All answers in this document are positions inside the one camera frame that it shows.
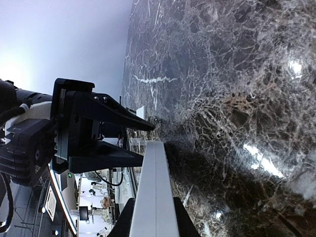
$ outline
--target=marble tabletop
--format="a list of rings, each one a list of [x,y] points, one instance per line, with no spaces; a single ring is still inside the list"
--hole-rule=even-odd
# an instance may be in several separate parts
[[[315,62],[314,0],[134,0],[122,103],[202,236],[316,236]]]

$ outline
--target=light strip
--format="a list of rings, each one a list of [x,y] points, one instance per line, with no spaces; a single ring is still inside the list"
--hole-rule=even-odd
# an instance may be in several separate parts
[[[66,204],[65,204],[65,201],[63,199],[63,196],[61,195],[61,192],[60,192],[60,189],[59,189],[59,185],[57,183],[57,179],[56,179],[55,173],[54,173],[53,170],[50,170],[49,172],[50,172],[51,180],[53,181],[53,184],[54,184],[54,188],[55,188],[56,193],[58,195],[58,198],[60,200],[61,206],[63,207],[64,213],[65,213],[65,215],[67,217],[68,223],[69,223],[71,229],[73,230],[74,234],[77,235],[76,227],[75,227],[75,225],[73,223],[73,220],[72,220],[72,218],[71,218],[71,216],[69,214],[69,211],[68,211],[68,209],[66,207]]]

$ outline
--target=marble surface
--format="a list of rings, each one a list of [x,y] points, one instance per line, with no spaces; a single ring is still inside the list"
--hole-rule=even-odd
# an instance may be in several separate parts
[[[131,134],[202,236],[316,236],[315,62],[314,0],[134,0],[123,104],[157,128]]]

